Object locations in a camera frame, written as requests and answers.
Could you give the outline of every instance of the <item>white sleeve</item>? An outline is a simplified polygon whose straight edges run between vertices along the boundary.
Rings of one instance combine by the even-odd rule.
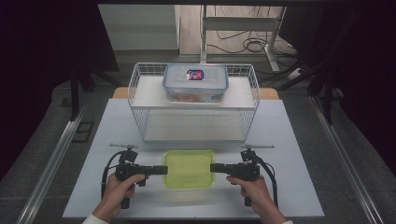
[[[108,224],[102,219],[97,218],[93,214],[90,214],[82,224]]]

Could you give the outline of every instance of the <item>person's left hand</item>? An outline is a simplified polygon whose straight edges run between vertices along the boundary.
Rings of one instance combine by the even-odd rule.
[[[114,174],[107,180],[105,194],[102,201],[93,211],[93,215],[108,223],[121,210],[121,202],[126,198],[134,197],[135,184],[146,177],[144,175],[133,175],[124,181],[119,181]]]

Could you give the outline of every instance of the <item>black device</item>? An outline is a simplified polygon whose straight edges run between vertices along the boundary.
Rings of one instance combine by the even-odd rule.
[[[277,206],[277,185],[274,168],[273,172],[271,172],[271,170],[268,168],[269,164],[264,162],[262,158],[257,156],[256,152],[251,150],[253,147],[257,146],[245,145],[242,147],[245,147],[247,149],[241,152],[243,162],[239,162],[237,164],[212,163],[210,164],[210,172],[227,174],[246,181],[254,181],[260,176],[260,166],[258,165],[259,163],[271,178],[274,192],[274,203]],[[251,199],[249,197],[245,198],[245,206],[251,206]]]
[[[127,147],[127,150],[117,152],[114,154],[111,159],[109,160],[107,166],[105,167],[105,170],[103,171],[103,177],[102,177],[102,198],[105,193],[106,189],[106,182],[107,182],[107,174],[108,170],[111,168],[116,167],[116,178],[119,181],[124,181],[128,179],[129,177],[133,175],[145,175],[148,177],[149,175],[167,175],[168,174],[168,167],[167,166],[144,166],[144,165],[138,165],[135,164],[134,161],[136,160],[137,157],[137,152],[133,151],[133,148],[137,148],[136,146],[133,145],[114,145],[110,144],[111,147]],[[120,155],[119,158],[119,164],[115,165],[113,167],[110,167],[110,163],[113,161],[113,159]],[[145,187],[146,186],[146,179],[141,180],[136,183],[139,187]],[[121,209],[127,209],[129,208],[130,204],[130,199],[129,198],[124,198],[122,203],[121,203]]]

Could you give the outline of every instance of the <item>yellow-green lid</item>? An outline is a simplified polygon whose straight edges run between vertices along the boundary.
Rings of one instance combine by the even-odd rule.
[[[170,189],[205,189],[215,182],[210,164],[215,162],[215,152],[206,150],[169,150],[163,155],[168,174],[163,182]]]

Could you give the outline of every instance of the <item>white table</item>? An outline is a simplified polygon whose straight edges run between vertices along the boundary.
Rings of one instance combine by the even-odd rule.
[[[127,100],[110,99],[92,142],[92,147],[75,185],[64,217],[86,217],[100,202],[102,172],[110,157],[124,148],[109,144],[138,145],[136,163],[163,164],[163,153],[170,149],[213,149],[216,162],[241,161],[240,143],[144,143],[134,122]],[[263,100],[247,137],[247,144],[274,145],[275,148],[256,148],[262,159],[276,170],[278,202],[286,217],[324,216],[298,147],[283,102]],[[271,180],[262,169],[272,194]],[[258,218],[250,207],[244,206],[240,188],[216,174],[210,189],[168,189],[163,177],[152,175],[143,188],[136,188],[131,207],[118,217],[130,219],[249,219]]]

